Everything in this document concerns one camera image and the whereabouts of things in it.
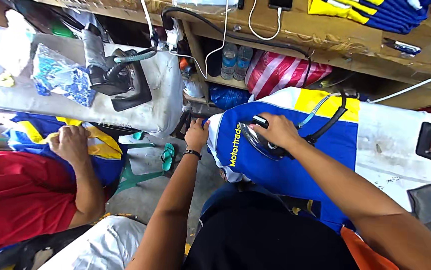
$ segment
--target watch strap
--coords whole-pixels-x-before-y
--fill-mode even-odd
[[[199,160],[202,159],[202,155],[199,152],[191,150],[191,149],[185,150],[184,155],[185,154],[193,154],[193,155],[196,155],[199,158]]]

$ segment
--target water bottle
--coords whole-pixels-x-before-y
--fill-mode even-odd
[[[224,80],[232,79],[236,62],[237,46],[233,43],[227,43],[222,51],[222,70],[220,72],[220,77]]]
[[[251,47],[240,46],[239,52],[237,53],[237,64],[234,69],[234,79],[242,81],[245,79],[250,59],[252,58],[253,50]]]

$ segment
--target blue plastic bag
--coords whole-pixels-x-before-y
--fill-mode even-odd
[[[90,107],[95,91],[90,88],[89,71],[71,59],[40,43],[35,52],[32,79],[37,93],[61,94],[85,107]]]
[[[223,110],[247,103],[250,93],[247,90],[237,89],[230,86],[211,83],[209,94],[215,106]]]

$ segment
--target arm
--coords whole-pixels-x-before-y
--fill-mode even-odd
[[[366,243],[402,269],[431,269],[431,232],[372,183],[309,145],[284,116],[262,113],[266,139],[289,151],[354,223]]]
[[[185,135],[187,149],[200,153],[209,137],[209,121],[192,120]],[[196,155],[184,155],[147,225],[144,237],[127,270],[180,269],[187,236],[187,217],[195,186]]]
[[[50,138],[51,150],[67,160],[75,172],[77,211],[69,229],[95,221],[105,213],[104,190],[95,176],[87,151],[89,135],[84,127],[72,125],[61,127],[59,136]]]

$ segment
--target flip-flop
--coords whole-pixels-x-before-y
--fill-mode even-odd
[[[162,159],[162,169],[165,171],[170,170],[172,167],[172,161],[174,160],[174,156],[176,154],[176,150],[174,149],[174,146],[170,143],[166,143],[164,146],[164,151],[162,152],[162,155],[160,155],[160,158]]]
[[[132,138],[134,138],[134,139],[136,139],[136,140],[141,140],[142,139],[142,134],[143,134],[143,132],[142,131],[139,131],[139,132],[137,132],[137,133],[134,133],[133,135],[132,135]]]

